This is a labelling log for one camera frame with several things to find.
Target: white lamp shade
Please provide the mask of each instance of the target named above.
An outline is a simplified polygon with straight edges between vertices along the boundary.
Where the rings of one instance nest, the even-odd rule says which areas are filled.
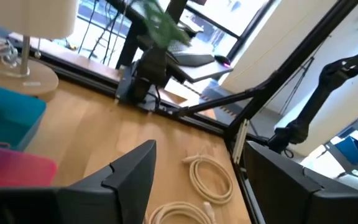
[[[60,39],[73,33],[78,0],[0,0],[0,26],[22,35]]]

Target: white wall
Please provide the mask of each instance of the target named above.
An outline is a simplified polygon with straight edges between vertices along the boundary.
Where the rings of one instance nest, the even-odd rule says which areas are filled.
[[[358,6],[343,20],[331,34],[331,38],[316,57],[314,72],[340,58],[351,57],[358,54]],[[314,89],[318,77],[313,77],[308,83]],[[296,116],[310,97],[311,91],[293,110],[290,111],[277,126],[285,126]],[[358,118],[358,76],[348,80],[334,91],[310,124],[308,139],[299,145],[291,146],[299,154],[307,156],[320,144],[331,139],[338,132]]]
[[[238,93],[267,79],[335,2],[336,0],[281,0],[222,87]],[[279,112],[294,84],[295,82],[291,83],[290,88],[283,90],[268,108]],[[311,88],[312,86],[304,82],[288,109],[295,106]]]

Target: lamp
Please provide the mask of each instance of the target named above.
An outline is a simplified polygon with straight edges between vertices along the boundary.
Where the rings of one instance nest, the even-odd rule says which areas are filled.
[[[58,78],[52,69],[29,60],[30,37],[69,36],[77,10],[78,0],[0,0],[0,26],[23,35],[22,55],[17,66],[12,68],[0,62],[0,86],[34,96],[53,92]]]

